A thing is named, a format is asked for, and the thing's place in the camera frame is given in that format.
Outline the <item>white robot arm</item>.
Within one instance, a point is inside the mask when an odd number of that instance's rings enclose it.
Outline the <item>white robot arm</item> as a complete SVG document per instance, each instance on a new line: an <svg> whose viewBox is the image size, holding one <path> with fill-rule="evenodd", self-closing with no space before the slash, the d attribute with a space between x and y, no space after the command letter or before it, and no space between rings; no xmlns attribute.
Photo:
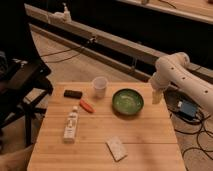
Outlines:
<svg viewBox="0 0 213 171"><path fill-rule="evenodd" d="M173 82L203 108L210 110L213 102L213 85L196 77L187 70L189 56L184 52L158 58L156 72L150 78L155 90L165 90Z"/></svg>

